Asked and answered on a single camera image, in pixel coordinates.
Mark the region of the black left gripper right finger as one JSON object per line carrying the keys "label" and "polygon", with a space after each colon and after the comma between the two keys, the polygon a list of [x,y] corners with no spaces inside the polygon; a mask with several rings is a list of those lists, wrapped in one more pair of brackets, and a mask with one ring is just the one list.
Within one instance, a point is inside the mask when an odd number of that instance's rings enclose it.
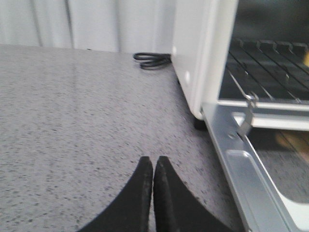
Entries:
{"label": "black left gripper right finger", "polygon": [[158,232],[237,232],[239,213],[222,170],[194,177],[177,174],[168,157],[160,156],[154,173],[154,214]]}

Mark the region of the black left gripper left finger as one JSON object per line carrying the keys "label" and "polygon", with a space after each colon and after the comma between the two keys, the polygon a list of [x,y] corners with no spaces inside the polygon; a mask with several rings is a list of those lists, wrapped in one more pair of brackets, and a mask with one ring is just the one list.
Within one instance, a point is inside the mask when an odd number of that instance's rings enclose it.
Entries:
{"label": "black left gripper left finger", "polygon": [[81,232],[147,232],[152,197],[153,166],[143,156],[116,198]]}

